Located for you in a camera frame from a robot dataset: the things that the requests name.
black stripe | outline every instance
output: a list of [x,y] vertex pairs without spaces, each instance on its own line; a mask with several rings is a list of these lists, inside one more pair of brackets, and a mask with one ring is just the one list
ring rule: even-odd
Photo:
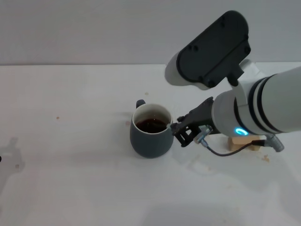
[[266,78],[263,79],[259,79],[251,88],[250,92],[249,92],[249,97],[248,97],[248,103],[249,103],[249,111],[250,111],[250,115],[253,119],[253,121],[255,122],[255,124],[263,131],[267,132],[267,133],[274,133],[272,131],[268,131],[264,126],[262,126],[258,120],[258,118],[256,117],[255,114],[255,110],[254,110],[254,105],[253,105],[253,99],[254,99],[254,92],[258,86],[258,84],[264,80]]
[[281,130],[276,129],[268,120],[268,118],[266,117],[264,111],[263,111],[263,107],[262,107],[262,91],[264,88],[264,85],[267,83],[267,81],[272,77],[270,76],[269,78],[267,78],[265,81],[262,82],[262,84],[260,85],[259,89],[258,89],[258,94],[257,94],[257,107],[258,107],[258,111],[259,114],[262,118],[262,120],[264,121],[264,123],[270,127],[272,130],[277,131],[278,133],[283,133]]
[[247,131],[250,134],[256,134],[256,133],[253,133],[252,131],[250,131],[247,127],[245,127],[245,125],[241,121],[240,116],[239,116],[239,112],[238,112],[238,106],[237,106],[236,98],[234,99],[234,115],[235,115],[235,118],[236,118],[236,120],[239,123],[241,128],[243,128],[245,131]]

coffee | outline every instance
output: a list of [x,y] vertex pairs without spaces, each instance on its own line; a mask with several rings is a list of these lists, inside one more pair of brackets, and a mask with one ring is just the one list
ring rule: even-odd
[[159,133],[166,130],[167,124],[159,119],[146,119],[136,123],[138,129],[147,133]]

cable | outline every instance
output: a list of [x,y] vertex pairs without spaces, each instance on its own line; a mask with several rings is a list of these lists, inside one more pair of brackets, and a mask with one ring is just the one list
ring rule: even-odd
[[227,154],[220,154],[220,153],[217,153],[216,151],[214,151],[211,147],[207,146],[206,148],[212,152],[213,154],[215,155],[218,155],[218,156],[221,156],[221,157],[225,157],[225,156],[230,156],[230,155],[233,155],[233,154],[236,154],[240,151],[242,151],[243,149],[245,149],[246,147],[248,146],[251,146],[251,145],[257,145],[257,146],[265,146],[265,140],[253,140],[251,143],[249,144],[246,144],[244,146],[242,146],[241,148],[237,149],[236,151],[233,151],[233,152],[230,152],[230,153],[227,153]]

white tabletop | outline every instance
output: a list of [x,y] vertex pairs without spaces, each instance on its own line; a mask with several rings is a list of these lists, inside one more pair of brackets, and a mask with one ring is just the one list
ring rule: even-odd
[[[270,75],[300,65],[258,67]],[[177,117],[230,89],[170,86],[164,69],[1,66],[0,225],[301,225],[300,132],[279,136],[281,153],[222,158],[177,140],[157,159],[134,152],[127,122],[136,100]],[[207,141],[226,151],[225,136]]]

